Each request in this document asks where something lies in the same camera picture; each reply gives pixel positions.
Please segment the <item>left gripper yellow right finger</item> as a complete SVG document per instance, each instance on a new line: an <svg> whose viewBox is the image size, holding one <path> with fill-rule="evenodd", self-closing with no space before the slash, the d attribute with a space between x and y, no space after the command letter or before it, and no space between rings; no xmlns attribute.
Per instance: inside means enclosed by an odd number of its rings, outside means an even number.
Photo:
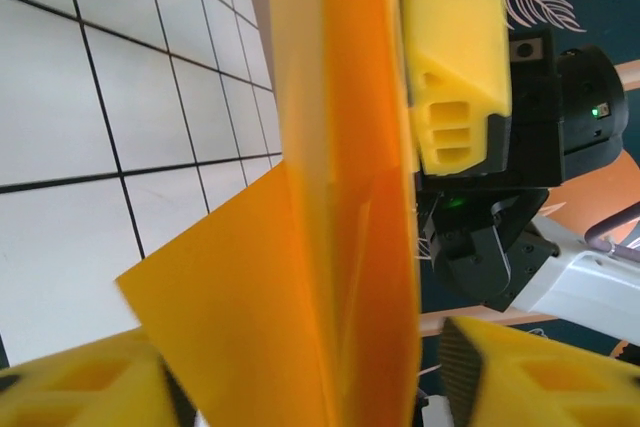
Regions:
<svg viewBox="0 0 640 427"><path fill-rule="evenodd" d="M640 367L472 317L438 351L454 427L640 427Z"/></svg>

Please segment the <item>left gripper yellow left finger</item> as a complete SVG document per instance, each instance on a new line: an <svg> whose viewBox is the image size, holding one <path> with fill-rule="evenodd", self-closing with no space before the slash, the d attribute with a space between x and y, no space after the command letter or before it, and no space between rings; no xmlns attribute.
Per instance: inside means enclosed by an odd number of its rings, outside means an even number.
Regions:
<svg viewBox="0 0 640 427"><path fill-rule="evenodd" d="M0 427L196 427L141 329L0 369Z"/></svg>

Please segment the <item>orange cloth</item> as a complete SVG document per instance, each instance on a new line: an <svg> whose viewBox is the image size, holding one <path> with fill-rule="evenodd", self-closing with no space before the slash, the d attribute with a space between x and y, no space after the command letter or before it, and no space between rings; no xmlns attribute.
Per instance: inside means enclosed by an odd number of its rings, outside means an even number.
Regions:
<svg viewBox="0 0 640 427"><path fill-rule="evenodd" d="M118 279L209 427L410 427L397 0L269 0L282 160Z"/></svg>

